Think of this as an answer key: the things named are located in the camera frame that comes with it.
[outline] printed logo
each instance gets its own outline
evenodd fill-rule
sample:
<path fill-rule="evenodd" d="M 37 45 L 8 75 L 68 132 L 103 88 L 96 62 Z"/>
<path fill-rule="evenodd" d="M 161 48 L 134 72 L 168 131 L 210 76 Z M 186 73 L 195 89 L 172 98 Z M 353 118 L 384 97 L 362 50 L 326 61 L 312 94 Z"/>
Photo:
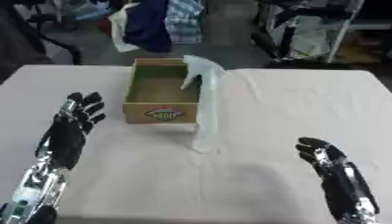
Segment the printed logo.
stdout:
<path fill-rule="evenodd" d="M 180 111 L 172 108 L 154 108 L 147 113 L 147 116 L 157 119 L 163 122 L 169 122 L 176 120 L 179 116 L 183 116 L 184 114 Z"/>

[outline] white cloth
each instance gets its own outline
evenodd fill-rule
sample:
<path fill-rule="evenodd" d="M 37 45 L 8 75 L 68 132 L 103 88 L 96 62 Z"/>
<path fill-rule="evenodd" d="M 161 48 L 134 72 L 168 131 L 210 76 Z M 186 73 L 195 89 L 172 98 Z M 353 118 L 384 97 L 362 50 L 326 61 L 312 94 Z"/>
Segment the white cloth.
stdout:
<path fill-rule="evenodd" d="M 333 224 L 320 179 L 298 158 L 298 137 L 338 145 L 392 220 L 392 97 L 360 71 L 232 71 L 221 79 L 222 145 L 189 149 L 189 124 L 130 125 L 130 68 L 25 66 L 0 87 L 0 201 L 35 161 L 53 113 L 73 91 L 98 91 L 107 120 L 88 137 L 59 223 Z"/>
<path fill-rule="evenodd" d="M 127 9 L 137 6 L 139 3 L 127 3 L 121 10 L 111 15 L 108 19 L 112 24 L 112 40 L 119 53 L 126 53 L 139 49 L 136 45 L 126 44 L 123 41 L 125 26 L 128 21 Z"/>

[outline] cardboard box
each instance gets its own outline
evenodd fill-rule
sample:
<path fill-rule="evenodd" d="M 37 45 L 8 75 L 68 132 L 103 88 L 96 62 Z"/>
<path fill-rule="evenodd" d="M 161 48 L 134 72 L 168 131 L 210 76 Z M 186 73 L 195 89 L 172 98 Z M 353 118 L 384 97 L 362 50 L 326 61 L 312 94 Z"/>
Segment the cardboard box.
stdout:
<path fill-rule="evenodd" d="M 136 59 L 122 105 L 127 123 L 194 123 L 201 80 L 185 90 L 182 59 Z"/>

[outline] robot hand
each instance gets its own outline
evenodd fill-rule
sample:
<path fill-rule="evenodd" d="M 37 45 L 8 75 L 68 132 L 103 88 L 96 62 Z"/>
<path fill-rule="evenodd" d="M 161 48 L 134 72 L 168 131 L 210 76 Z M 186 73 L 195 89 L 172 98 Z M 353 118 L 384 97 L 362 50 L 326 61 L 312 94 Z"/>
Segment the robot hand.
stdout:
<path fill-rule="evenodd" d="M 336 221 L 375 223 L 380 209 L 365 179 L 343 152 L 328 142 L 309 137 L 299 138 L 296 148 L 323 179 L 325 199 Z"/>
<path fill-rule="evenodd" d="M 98 93 L 67 97 L 44 134 L 35 155 L 38 162 L 24 175 L 9 203 L 0 208 L 0 224 L 53 224 L 70 171 L 76 166 L 104 104 Z"/>
<path fill-rule="evenodd" d="M 70 94 L 38 144 L 36 157 L 42 158 L 50 152 L 53 165 L 72 170 L 79 161 L 86 135 L 96 123 L 105 118 L 104 114 L 92 117 L 103 107 L 104 103 L 98 93 L 85 98 L 81 93 Z"/>

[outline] table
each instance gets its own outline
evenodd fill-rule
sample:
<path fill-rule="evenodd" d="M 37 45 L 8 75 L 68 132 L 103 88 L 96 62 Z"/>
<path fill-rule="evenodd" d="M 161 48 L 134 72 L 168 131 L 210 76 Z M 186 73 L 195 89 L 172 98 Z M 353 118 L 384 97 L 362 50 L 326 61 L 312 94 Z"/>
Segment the table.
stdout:
<path fill-rule="evenodd" d="M 59 223 L 335 223 L 298 137 L 337 144 L 392 218 L 392 97 L 370 73 L 242 69 L 222 78 L 221 147 L 191 150 L 191 124 L 130 125 L 129 67 L 24 66 L 0 87 L 0 200 L 7 201 L 51 117 L 73 91 L 108 115 L 87 140 Z"/>

